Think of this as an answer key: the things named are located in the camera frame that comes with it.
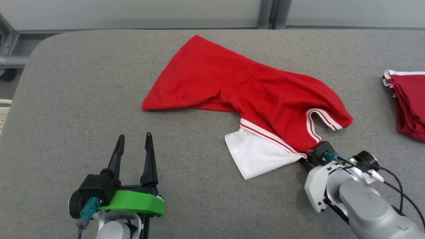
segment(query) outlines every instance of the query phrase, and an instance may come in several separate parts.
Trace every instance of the green plastic part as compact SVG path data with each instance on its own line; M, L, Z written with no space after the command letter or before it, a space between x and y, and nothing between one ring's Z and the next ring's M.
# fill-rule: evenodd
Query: green plastic part
M152 194L123 190L115 193L108 206L100 206L99 209L164 215L165 202Z

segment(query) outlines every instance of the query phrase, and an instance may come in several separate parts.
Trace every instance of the gray fabric surface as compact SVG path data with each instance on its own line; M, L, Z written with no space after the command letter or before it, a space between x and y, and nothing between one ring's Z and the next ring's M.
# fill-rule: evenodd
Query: gray fabric surface
M151 221L150 238L355 238L332 210L313 210L299 163L243 180L224 142L238 129L237 114L140 109L194 34L330 86L354 122L333 132L316 119L317 133L347 157L370 151L425 212L425 145L396 131L392 97L381 81L386 69L425 70L424 31L83 31L43 41L22 74L0 138L1 238L76 238L71 193L107 166L120 134L126 136L122 183L137 183L148 131L167 203L166 215ZM396 192L375 186L398 206ZM405 213L420 223L408 203ZM96 231L92 222L83 238Z

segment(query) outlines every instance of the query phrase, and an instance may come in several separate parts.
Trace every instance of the white panel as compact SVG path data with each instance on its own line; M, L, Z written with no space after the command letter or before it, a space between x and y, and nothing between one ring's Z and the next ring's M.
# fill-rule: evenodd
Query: white panel
M292 0L287 25L425 27L424 0Z
M18 31L256 27L259 0L0 0Z

